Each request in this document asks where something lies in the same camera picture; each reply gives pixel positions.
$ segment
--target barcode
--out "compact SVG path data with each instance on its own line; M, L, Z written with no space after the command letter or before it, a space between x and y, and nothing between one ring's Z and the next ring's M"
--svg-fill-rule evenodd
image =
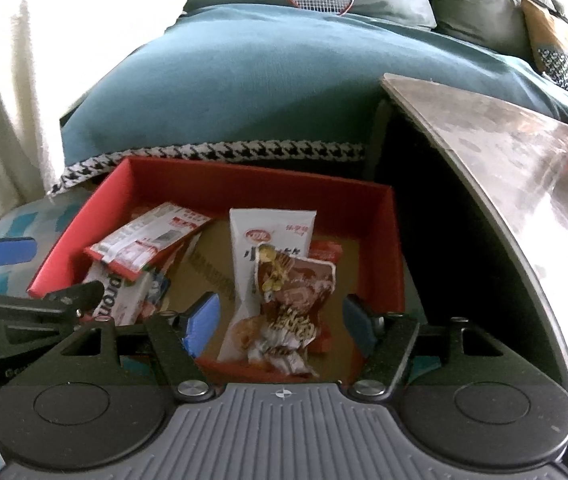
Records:
M155 238L155 240L153 240L153 243L155 244L169 244L171 243L171 241L176 240L178 238L181 237L181 232L180 231L168 231L166 233L164 233L161 236L158 236L157 238Z

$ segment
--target red box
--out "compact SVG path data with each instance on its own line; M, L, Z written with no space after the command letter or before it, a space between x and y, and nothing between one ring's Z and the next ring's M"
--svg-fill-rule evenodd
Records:
M29 287L42 298L80 283L92 263L84 248L130 219L139 205L173 202L212 218L231 208L316 210L315 234L359 240L357 294L376 312L403 311L403 267L393 190L388 186L220 162L126 158L54 245ZM363 363L356 351L352 374ZM211 382L292 382L246 365L198 359Z

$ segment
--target blue pad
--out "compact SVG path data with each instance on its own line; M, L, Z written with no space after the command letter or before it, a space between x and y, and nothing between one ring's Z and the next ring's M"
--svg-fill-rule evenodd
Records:
M34 238L0 238L0 266L29 262L36 254Z
M349 331L355 345L364 357L370 357L377 344L377 337L375 337L368 315L348 297L341 304L341 312L344 326Z
M212 294L200 305L193 305L192 314L189 315L186 324L186 335L182 344L193 357L199 357L208 341L219 325L221 306L219 296Z

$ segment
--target brown snack package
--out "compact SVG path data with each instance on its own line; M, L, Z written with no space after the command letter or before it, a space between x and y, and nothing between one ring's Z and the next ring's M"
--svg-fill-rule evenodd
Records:
M335 290L335 265L297 258L268 244L257 248L255 283L265 323L249 362L290 375L316 375L302 353L318 335L318 313Z

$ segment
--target red logo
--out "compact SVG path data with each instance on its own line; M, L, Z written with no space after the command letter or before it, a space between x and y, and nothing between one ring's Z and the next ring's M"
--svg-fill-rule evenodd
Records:
M251 229L244 236L256 244L270 242L270 233L264 229Z

